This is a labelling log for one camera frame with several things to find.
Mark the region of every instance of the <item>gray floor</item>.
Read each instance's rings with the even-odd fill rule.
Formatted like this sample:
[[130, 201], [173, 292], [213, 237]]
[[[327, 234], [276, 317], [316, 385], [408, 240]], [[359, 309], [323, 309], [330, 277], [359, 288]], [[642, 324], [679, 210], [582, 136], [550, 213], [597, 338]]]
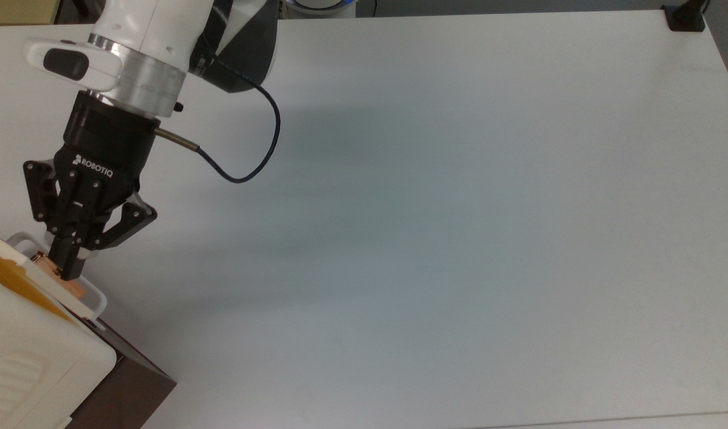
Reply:
[[[443, 14], [505, 14], [553, 11], [612, 11], [658, 9], [663, 4], [680, 4], [681, 0], [377, 0], [377, 16], [418, 16]], [[59, 23], [91, 22], [102, 0], [87, 0], [91, 16], [80, 19], [72, 0], [64, 0]], [[359, 17], [371, 16], [374, 0], [359, 0]], [[728, 70], [728, 0], [711, 0], [705, 13], [713, 37]]]

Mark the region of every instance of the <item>black bracket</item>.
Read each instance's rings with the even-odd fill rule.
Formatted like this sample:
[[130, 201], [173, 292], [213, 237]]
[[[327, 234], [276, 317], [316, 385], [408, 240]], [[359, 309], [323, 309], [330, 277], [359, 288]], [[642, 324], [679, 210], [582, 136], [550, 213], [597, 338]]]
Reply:
[[681, 6], [661, 6], [666, 12], [666, 22], [672, 32], [702, 32], [705, 30], [705, 21], [702, 19], [700, 9], [705, 0], [689, 0]]

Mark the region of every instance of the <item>white handle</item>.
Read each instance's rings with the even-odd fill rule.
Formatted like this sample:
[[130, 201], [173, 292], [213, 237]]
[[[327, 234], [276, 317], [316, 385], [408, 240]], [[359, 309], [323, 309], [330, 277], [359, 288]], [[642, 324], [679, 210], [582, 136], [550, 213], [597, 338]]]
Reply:
[[123, 60], [90, 43], [27, 39], [22, 54], [29, 65], [88, 89], [104, 92], [117, 85]]

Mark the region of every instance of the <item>silver metal ring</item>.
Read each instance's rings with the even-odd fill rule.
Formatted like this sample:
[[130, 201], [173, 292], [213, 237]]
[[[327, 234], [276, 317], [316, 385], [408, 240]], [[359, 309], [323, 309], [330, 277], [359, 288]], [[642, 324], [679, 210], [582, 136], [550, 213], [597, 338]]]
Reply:
[[89, 91], [91, 96], [107, 105], [151, 119], [173, 114], [186, 73], [103, 36], [92, 33], [88, 43], [106, 49], [123, 60], [123, 70], [120, 71], [115, 88], [105, 92]]

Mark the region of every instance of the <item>black cable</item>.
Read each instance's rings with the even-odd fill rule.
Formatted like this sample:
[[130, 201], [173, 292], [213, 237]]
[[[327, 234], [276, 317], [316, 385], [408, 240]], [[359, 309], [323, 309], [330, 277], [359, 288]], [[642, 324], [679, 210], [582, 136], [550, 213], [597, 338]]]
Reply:
[[234, 68], [232, 66], [229, 66], [228, 64], [223, 62], [216, 55], [216, 53], [213, 51], [213, 49], [210, 48], [208, 42], [207, 41], [204, 41], [204, 42], [205, 42], [205, 47], [207, 48], [208, 53], [212, 57], [213, 61], [215, 61], [216, 63], [219, 63], [223, 68], [228, 70], [230, 73], [234, 74], [234, 76], [237, 76], [239, 79], [242, 79], [243, 81], [247, 82], [250, 86], [257, 89], [258, 92], [263, 94], [263, 96], [266, 98], [266, 100], [268, 100], [268, 102], [271, 103], [271, 108], [274, 109], [274, 117], [276, 117], [276, 126], [274, 127], [274, 138], [271, 141], [271, 146], [269, 147], [268, 152], [266, 152], [265, 157], [263, 157], [263, 160], [261, 161], [261, 163], [258, 164], [258, 166], [250, 174], [247, 174], [247, 176], [244, 176], [241, 178], [232, 177], [229, 174], [227, 174], [225, 171], [223, 171], [223, 169], [218, 165], [218, 163], [216, 163], [213, 160], [213, 158], [209, 157], [209, 155], [206, 154], [206, 152], [204, 150], [202, 150], [201, 147], [197, 147], [194, 150], [194, 152], [200, 154], [200, 156], [203, 157], [204, 160], [206, 160], [207, 163], [210, 166], [212, 166], [212, 168], [214, 168], [215, 171], [217, 171], [218, 174], [220, 174], [223, 177], [223, 179], [226, 179], [226, 180], [228, 180], [228, 182], [232, 182], [232, 183], [244, 183], [244, 182], [247, 182], [247, 180], [255, 177], [258, 173], [260, 173], [261, 169], [263, 169], [263, 167], [265, 167], [266, 164], [268, 163], [268, 160], [270, 160], [271, 155], [274, 154], [274, 149], [276, 149], [276, 143], [277, 143], [277, 141], [279, 141], [279, 132], [281, 130], [281, 114], [279, 113], [279, 106], [276, 105], [276, 101], [274, 101], [274, 98], [271, 97], [271, 94], [269, 94], [268, 91], [263, 89], [263, 87], [260, 86], [260, 84], [253, 81], [249, 77], [245, 76], [240, 71], [234, 70]]

